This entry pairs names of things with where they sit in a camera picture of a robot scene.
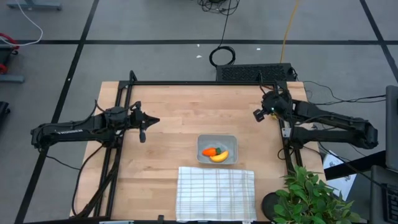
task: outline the black floor line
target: black floor line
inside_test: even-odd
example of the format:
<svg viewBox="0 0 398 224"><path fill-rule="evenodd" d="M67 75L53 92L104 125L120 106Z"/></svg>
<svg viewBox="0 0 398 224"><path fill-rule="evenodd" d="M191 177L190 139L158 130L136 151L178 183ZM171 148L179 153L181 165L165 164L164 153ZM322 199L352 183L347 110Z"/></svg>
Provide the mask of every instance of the black floor line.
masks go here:
<svg viewBox="0 0 398 224"><path fill-rule="evenodd" d="M373 29L374 34L377 37L377 40L380 42L381 49L384 53L384 56L387 59L388 64L390 65L391 71L394 74L396 80L398 81L398 68L397 64L392 57L390 50L388 49L388 46L386 44L386 41L384 41L383 36L381 35L381 32L379 28L377 27L376 21L374 20L371 11L369 10L368 4L366 4L365 0L359 0L361 2L361 5L363 7L363 10L365 11L366 17L369 20L369 23L371 24L371 27Z"/></svg>
<svg viewBox="0 0 398 224"><path fill-rule="evenodd" d="M18 40L24 44L33 40ZM85 40L90 45L167 45L167 44L219 44L221 40ZM80 40L41 40L37 44L79 44ZM224 44L282 44L283 40L224 40ZM378 40L287 40L287 45L379 45ZM398 45L398 40L390 40L389 44Z"/></svg>
<svg viewBox="0 0 398 224"><path fill-rule="evenodd" d="M63 88L62 88L62 91L61 91L61 95L60 95L60 98L58 99L58 103L57 103L57 106L55 108L55 112L53 114L51 123L57 123L59 118L60 118L61 111L62 111L62 108L63 108L63 104L64 104L65 99L66 99L67 94L68 94L70 83L72 81L73 75L75 74L76 66L77 66L77 63L79 62L81 51L83 50L84 41L87 38L87 34L88 34L89 29L90 29L90 25L91 25L91 23L93 21L94 14L95 14L96 8L98 6L98 1L99 0L94 0L93 5L91 7L90 14L88 15L85 28L83 29L83 33L81 34L80 42L79 42L78 47L76 49L76 53L75 53L75 56L74 56L74 58L72 60L72 64L70 65L70 69L69 69L68 75L67 75L67 77L65 79L65 84L63 85ZM41 171L43 169L43 165L44 165L44 162L45 162L45 157L47 155L47 151L48 151L48 149L44 149L39 154L39 158L37 159L36 165L34 167L32 177L30 178L30 181L29 181L29 184L27 186L24 198L22 199L22 203L21 203L21 205L19 207L15 223L20 224L20 223L24 222L26 213L27 213L28 208L29 208L30 201L32 200L32 197L33 197L37 182L39 181L40 173L41 173Z"/></svg>

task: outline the green plant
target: green plant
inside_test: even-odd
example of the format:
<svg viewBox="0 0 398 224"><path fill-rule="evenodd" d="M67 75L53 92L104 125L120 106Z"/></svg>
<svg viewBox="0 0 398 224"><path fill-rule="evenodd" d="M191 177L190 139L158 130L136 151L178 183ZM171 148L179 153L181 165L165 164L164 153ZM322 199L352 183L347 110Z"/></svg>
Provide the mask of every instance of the green plant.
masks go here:
<svg viewBox="0 0 398 224"><path fill-rule="evenodd" d="M286 190L277 190L278 204L274 205L277 223L346 224L358 222L359 215L351 212L352 202L344 202L343 196L333 195L333 189L315 172L304 167L294 167L295 174L283 176Z"/></svg>

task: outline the carrot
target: carrot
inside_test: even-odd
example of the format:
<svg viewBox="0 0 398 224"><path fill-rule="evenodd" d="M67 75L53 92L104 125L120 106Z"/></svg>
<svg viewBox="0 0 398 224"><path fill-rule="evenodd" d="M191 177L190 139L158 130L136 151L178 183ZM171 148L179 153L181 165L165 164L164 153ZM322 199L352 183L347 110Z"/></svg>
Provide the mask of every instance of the carrot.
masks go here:
<svg viewBox="0 0 398 224"><path fill-rule="evenodd" d="M216 156L216 155L220 155L221 154L221 149L219 148L208 148L203 150L203 152L201 152L204 156Z"/></svg>

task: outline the cloth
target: cloth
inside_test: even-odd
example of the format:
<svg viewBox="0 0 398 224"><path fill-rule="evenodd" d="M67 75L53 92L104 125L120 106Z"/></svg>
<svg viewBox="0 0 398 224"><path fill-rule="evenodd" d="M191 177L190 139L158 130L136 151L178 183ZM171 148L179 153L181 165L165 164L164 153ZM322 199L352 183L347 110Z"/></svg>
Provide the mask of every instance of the cloth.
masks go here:
<svg viewBox="0 0 398 224"><path fill-rule="evenodd" d="M179 167L177 184L178 222L257 220L253 171Z"/></svg>

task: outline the black keyboard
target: black keyboard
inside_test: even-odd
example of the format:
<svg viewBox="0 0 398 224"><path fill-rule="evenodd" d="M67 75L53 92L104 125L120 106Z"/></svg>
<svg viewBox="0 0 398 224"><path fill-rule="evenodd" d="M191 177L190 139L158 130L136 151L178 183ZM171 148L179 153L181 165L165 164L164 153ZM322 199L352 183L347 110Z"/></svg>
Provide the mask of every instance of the black keyboard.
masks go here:
<svg viewBox="0 0 398 224"><path fill-rule="evenodd" d="M289 63L255 65L221 65L217 67L217 81L258 82L259 74L266 81L295 81Z"/></svg>
<svg viewBox="0 0 398 224"><path fill-rule="evenodd" d="M398 186L383 184L382 189L384 221L398 224Z"/></svg>

